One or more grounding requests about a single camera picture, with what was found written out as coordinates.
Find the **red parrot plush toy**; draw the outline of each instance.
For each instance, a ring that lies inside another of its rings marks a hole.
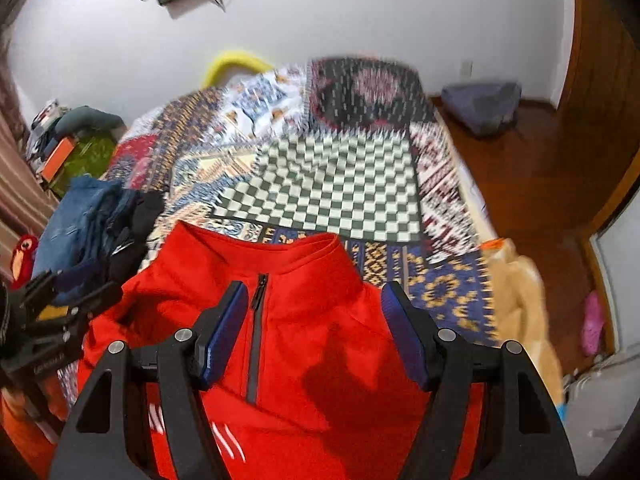
[[[33,263],[38,247],[38,238],[33,235],[24,235],[18,240],[18,244],[11,256],[11,273],[14,282],[9,286],[11,289],[20,288],[31,279]]]

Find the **orange box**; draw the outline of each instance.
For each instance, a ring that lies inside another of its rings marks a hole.
[[[44,163],[40,176],[47,182],[51,182],[75,146],[76,142],[71,137],[62,139]]]

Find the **gray bag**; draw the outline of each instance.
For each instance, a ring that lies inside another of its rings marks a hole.
[[[486,137],[515,124],[521,95],[522,88],[516,82],[461,84],[444,87],[442,103],[476,137]]]

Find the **wall outlet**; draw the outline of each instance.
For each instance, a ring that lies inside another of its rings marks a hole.
[[[470,79],[471,71],[474,68],[474,62],[471,59],[465,59],[460,63],[460,77],[462,79]]]

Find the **red jacket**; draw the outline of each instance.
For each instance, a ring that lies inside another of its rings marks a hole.
[[[404,373],[380,291],[362,282],[335,235],[254,244],[180,222],[122,301],[91,323],[79,385],[111,341],[158,343],[216,305],[232,280],[252,298],[259,274],[268,281],[257,390],[248,391],[250,310],[222,381],[202,394],[231,478],[395,479],[428,395]],[[148,393],[159,472],[175,478],[155,385]],[[473,390],[457,478],[472,461],[481,393]]]

